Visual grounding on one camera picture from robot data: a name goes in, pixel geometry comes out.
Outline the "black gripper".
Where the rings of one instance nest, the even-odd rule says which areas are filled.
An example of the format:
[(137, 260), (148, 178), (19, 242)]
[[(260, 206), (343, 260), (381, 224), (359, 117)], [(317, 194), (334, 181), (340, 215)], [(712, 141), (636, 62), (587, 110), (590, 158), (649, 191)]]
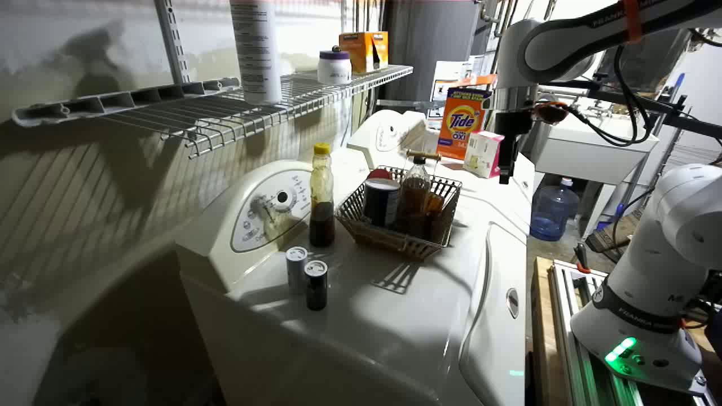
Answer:
[(499, 183), (508, 184), (514, 173), (518, 140), (530, 130), (531, 114), (527, 110), (505, 110), (496, 114), (493, 130), (501, 135), (499, 144)]

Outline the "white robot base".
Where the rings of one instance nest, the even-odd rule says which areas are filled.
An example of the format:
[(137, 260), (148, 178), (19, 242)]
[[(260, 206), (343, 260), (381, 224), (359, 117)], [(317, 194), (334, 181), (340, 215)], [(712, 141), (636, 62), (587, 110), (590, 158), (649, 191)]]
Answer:
[(683, 308), (722, 269), (722, 168), (683, 164), (657, 183), (630, 245), (573, 315), (571, 334), (611, 371), (687, 393), (702, 350)]

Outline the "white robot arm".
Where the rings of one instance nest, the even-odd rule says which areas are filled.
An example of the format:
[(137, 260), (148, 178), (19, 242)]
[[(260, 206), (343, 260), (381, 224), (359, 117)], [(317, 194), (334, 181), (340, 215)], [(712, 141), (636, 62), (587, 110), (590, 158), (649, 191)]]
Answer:
[(514, 175), (518, 137), (531, 126), (527, 109), (540, 83), (561, 78), (596, 52), (667, 30), (718, 24), (719, 11), (722, 0), (613, 0), (577, 17), (511, 23), (496, 53), (492, 128), (503, 135), (499, 183)]

